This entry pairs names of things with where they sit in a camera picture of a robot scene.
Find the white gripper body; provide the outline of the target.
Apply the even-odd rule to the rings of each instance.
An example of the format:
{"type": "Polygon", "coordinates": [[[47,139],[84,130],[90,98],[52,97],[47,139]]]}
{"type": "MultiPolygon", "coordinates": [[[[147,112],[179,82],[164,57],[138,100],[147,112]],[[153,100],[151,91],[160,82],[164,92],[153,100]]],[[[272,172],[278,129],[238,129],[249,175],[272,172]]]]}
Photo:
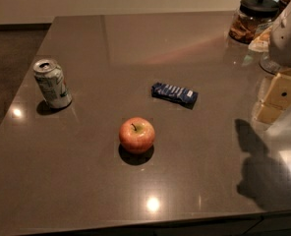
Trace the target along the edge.
{"type": "Polygon", "coordinates": [[[269,43],[270,58],[284,67],[291,67],[291,1],[272,25],[269,43]]]}

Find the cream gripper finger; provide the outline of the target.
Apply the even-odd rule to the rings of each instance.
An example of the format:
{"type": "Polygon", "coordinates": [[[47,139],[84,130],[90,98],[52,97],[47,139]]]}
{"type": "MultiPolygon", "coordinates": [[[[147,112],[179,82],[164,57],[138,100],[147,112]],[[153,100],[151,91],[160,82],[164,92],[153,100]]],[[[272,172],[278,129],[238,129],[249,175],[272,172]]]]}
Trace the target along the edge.
{"type": "Polygon", "coordinates": [[[291,68],[262,81],[259,104],[254,117],[259,122],[272,124],[291,106],[291,68]]]}

